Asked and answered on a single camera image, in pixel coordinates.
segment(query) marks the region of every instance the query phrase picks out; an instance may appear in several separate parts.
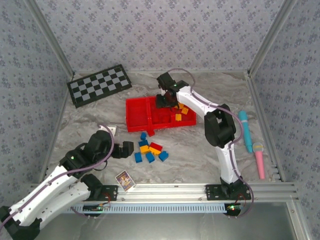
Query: pink toy microphone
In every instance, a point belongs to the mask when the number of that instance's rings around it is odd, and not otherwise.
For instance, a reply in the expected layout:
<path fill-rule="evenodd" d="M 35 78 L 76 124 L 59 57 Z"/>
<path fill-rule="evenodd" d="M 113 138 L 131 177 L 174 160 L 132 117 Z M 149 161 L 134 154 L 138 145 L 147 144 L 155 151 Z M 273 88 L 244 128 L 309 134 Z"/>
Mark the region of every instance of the pink toy microphone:
<path fill-rule="evenodd" d="M 260 179 L 265 179 L 264 157 L 262 154 L 264 146 L 260 142 L 255 142 L 252 145 L 252 149 L 255 155 L 256 165 L 258 166 L 259 177 Z"/>

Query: red block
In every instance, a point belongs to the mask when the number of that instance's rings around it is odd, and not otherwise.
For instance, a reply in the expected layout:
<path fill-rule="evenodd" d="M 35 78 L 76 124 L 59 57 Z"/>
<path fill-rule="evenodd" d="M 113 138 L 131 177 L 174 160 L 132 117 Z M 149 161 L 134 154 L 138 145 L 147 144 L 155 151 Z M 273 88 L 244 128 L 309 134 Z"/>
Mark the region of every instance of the red block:
<path fill-rule="evenodd" d="M 158 144 L 156 144 L 156 143 L 154 143 L 154 142 L 152 142 L 152 143 L 150 143 L 150 146 L 149 146 L 150 148 L 153 148 L 153 149 L 157 149 L 158 151 L 162 151 L 162 146 L 160 146 L 160 145 L 158 145 Z"/>

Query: toy microphone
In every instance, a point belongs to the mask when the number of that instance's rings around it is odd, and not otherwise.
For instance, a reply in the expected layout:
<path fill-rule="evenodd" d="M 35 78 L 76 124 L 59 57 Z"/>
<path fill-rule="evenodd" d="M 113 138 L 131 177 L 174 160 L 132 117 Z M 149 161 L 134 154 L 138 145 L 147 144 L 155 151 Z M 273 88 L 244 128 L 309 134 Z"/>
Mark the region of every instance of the toy microphone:
<path fill-rule="evenodd" d="M 264 146 L 260 142 L 255 142 L 252 145 L 252 148 L 256 159 L 256 165 L 258 166 L 259 177 L 260 179 L 265 179 L 264 157 L 262 154 Z"/>
<path fill-rule="evenodd" d="M 253 151 L 247 113 L 245 111 L 239 111 L 238 116 L 243 125 L 243 138 L 246 150 L 251 154 Z"/>

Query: black and gray checkerboard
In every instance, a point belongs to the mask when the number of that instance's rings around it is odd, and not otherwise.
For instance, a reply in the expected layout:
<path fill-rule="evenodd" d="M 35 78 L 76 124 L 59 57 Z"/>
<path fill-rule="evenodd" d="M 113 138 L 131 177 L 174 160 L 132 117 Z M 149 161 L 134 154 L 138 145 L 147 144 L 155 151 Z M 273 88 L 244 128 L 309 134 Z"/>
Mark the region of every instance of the black and gray checkerboard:
<path fill-rule="evenodd" d="M 67 85 L 76 108 L 132 87 L 122 65 L 68 82 Z"/>

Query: yellow block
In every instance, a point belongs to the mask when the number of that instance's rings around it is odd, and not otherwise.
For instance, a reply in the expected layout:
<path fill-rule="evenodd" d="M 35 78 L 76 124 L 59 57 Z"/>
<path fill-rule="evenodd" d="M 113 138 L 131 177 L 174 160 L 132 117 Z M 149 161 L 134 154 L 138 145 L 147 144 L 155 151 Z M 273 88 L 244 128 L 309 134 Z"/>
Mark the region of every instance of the yellow block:
<path fill-rule="evenodd" d="M 148 145 L 141 146 L 141 147 L 140 147 L 140 152 L 141 152 L 142 154 L 147 154 L 148 152 L 150 152 L 149 146 L 148 146 Z"/>
<path fill-rule="evenodd" d="M 176 120 L 177 122 L 181 121 L 181 119 L 182 119 L 182 115 L 181 115 L 181 114 L 176 114 L 176 115 L 175 115 L 175 120 Z"/>
<path fill-rule="evenodd" d="M 189 109 L 186 108 L 186 107 L 184 107 L 184 108 L 182 108 L 181 113 L 184 114 L 184 115 L 187 115 L 187 114 L 188 114 L 188 111 L 189 111 Z"/>
<path fill-rule="evenodd" d="M 182 108 L 185 106 L 184 104 L 182 104 L 182 103 L 180 103 L 180 102 L 178 102 L 178 105 L 179 105 L 179 109 L 182 109 Z"/>
<path fill-rule="evenodd" d="M 156 156 L 158 156 L 161 153 L 161 151 L 154 149 L 153 147 L 149 147 L 149 150 L 151 153 L 153 153 L 153 155 L 156 155 Z"/>

